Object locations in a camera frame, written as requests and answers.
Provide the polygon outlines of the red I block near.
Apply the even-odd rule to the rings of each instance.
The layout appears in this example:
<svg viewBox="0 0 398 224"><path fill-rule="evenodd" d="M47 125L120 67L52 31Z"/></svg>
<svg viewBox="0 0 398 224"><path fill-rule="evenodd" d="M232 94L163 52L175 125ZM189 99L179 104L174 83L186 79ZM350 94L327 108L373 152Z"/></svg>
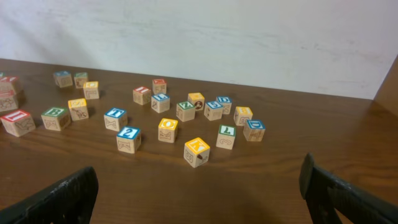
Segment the red I block near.
<svg viewBox="0 0 398 224"><path fill-rule="evenodd" d="M16 137L21 137L36 128L31 114L24 110L16 110L2 116L1 122L5 130Z"/></svg>

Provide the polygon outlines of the blue 5 block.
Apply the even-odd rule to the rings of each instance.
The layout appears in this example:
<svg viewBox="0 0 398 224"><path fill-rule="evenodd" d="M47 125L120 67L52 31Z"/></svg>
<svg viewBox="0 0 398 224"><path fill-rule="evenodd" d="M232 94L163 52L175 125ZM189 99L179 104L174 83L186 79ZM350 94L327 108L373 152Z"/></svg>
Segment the blue 5 block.
<svg viewBox="0 0 398 224"><path fill-rule="evenodd" d="M205 103L204 115L209 121L221 119L223 114L223 105L217 101L208 101Z"/></svg>

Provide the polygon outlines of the yellow O block right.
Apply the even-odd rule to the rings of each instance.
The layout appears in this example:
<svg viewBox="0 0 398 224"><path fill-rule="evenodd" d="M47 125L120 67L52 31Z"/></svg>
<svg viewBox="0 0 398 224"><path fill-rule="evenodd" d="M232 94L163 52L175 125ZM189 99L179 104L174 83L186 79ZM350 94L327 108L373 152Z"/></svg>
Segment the yellow O block right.
<svg viewBox="0 0 398 224"><path fill-rule="evenodd" d="M175 119L162 118L158 125L158 140L174 143L178 133L178 121Z"/></svg>

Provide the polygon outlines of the blue D block right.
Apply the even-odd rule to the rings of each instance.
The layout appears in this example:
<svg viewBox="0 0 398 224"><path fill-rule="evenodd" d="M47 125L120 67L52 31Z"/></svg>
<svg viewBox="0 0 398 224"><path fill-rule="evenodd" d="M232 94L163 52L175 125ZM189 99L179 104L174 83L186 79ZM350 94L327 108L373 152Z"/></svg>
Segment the blue D block right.
<svg viewBox="0 0 398 224"><path fill-rule="evenodd" d="M249 119L245 122L243 134L247 141L262 141L266 127L259 119Z"/></svg>

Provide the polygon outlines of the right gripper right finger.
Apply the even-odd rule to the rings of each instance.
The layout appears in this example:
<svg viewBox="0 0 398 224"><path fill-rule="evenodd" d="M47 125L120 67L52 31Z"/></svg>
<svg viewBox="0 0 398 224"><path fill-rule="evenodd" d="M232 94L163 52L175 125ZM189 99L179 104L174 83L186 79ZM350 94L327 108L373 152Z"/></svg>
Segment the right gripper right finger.
<svg viewBox="0 0 398 224"><path fill-rule="evenodd" d="M314 223L341 223L340 212L352 223L397 224L397 206L317 166L311 153L303 160L299 187Z"/></svg>

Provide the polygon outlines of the yellow block centre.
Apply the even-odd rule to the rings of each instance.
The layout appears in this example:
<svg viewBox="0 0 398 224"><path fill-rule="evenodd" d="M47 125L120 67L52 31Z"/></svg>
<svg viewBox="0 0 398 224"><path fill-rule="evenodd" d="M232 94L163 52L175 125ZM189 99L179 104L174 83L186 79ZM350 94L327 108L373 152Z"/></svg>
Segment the yellow block centre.
<svg viewBox="0 0 398 224"><path fill-rule="evenodd" d="M68 107L72 121L79 121L89 118L88 108L84 98L68 100Z"/></svg>

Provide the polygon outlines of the red i block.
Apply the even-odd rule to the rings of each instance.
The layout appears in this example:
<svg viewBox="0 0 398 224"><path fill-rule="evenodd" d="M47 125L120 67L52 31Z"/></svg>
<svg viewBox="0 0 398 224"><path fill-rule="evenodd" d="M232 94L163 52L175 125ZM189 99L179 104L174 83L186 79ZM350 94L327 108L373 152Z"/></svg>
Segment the red i block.
<svg viewBox="0 0 398 224"><path fill-rule="evenodd" d="M21 137L36 128L31 114L24 110L16 110L2 116L1 122L5 130L16 137Z"/></svg>
<svg viewBox="0 0 398 224"><path fill-rule="evenodd" d="M151 101L151 90L145 86L133 89L133 100L135 103L145 105Z"/></svg>

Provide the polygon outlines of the green B block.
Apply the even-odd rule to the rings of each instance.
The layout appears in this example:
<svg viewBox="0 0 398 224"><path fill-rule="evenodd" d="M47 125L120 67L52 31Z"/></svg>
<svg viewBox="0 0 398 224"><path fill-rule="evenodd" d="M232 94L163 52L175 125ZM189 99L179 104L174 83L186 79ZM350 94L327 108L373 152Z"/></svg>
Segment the green B block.
<svg viewBox="0 0 398 224"><path fill-rule="evenodd" d="M44 126L48 130L61 131L71 123L70 112L63 107L51 107L41 114Z"/></svg>

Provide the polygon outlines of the blue L block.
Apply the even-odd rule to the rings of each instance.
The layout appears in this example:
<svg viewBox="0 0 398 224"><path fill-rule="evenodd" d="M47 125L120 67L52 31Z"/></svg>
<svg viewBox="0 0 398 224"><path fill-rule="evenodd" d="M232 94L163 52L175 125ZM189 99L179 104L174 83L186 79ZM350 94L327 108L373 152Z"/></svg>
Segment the blue L block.
<svg viewBox="0 0 398 224"><path fill-rule="evenodd" d="M152 95L151 108L157 113L163 113L170 109L170 97L164 93Z"/></svg>

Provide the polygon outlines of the blue T block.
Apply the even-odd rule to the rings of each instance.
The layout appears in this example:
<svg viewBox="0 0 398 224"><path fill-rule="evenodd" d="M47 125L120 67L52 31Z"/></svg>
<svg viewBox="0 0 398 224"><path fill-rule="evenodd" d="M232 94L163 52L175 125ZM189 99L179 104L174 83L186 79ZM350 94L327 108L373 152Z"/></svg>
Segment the blue T block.
<svg viewBox="0 0 398 224"><path fill-rule="evenodd" d="M104 114L104 125L106 129L120 131L127 125L127 111L120 108L111 108Z"/></svg>

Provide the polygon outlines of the blue X block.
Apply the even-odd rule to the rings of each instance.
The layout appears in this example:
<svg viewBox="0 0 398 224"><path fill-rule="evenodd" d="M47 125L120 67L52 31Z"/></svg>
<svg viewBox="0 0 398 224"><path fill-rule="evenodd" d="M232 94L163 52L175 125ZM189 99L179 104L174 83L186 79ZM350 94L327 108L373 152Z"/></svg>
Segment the blue X block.
<svg viewBox="0 0 398 224"><path fill-rule="evenodd" d="M72 75L68 71L59 71L53 74L55 84L60 88L65 88L73 85Z"/></svg>

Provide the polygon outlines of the yellow C block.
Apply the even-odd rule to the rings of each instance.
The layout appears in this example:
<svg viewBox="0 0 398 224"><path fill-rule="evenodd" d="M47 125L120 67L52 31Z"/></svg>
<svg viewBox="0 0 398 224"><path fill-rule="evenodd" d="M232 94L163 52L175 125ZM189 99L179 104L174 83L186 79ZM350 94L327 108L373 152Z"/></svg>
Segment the yellow C block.
<svg viewBox="0 0 398 224"><path fill-rule="evenodd" d="M87 100L95 100L100 98L100 92L98 90L98 86L99 86L98 81L86 82L83 85L83 92Z"/></svg>

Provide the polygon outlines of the red U block far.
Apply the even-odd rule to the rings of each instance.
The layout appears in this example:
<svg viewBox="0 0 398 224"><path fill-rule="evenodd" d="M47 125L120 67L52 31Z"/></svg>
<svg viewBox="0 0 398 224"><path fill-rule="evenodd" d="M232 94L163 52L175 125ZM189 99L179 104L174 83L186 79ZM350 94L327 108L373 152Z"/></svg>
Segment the red U block far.
<svg viewBox="0 0 398 224"><path fill-rule="evenodd" d="M13 90L1 90L0 112L18 109L17 95Z"/></svg>

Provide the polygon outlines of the yellow block far right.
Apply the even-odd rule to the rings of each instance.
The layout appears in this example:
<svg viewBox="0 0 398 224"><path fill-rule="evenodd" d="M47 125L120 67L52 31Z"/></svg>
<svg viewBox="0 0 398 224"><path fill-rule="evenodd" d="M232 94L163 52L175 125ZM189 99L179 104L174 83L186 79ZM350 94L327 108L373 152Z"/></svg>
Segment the yellow block far right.
<svg viewBox="0 0 398 224"><path fill-rule="evenodd" d="M197 111L203 110L205 104L205 97L200 93L189 93L188 101L192 103Z"/></svg>

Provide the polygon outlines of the yellow 8 block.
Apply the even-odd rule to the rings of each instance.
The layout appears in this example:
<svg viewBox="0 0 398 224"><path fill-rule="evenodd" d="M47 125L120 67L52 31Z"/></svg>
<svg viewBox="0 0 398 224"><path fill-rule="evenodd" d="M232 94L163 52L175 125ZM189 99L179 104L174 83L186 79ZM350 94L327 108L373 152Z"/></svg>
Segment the yellow 8 block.
<svg viewBox="0 0 398 224"><path fill-rule="evenodd" d="M237 126L244 126L245 122L252 119L253 113L250 107L237 106L234 112L234 122Z"/></svg>

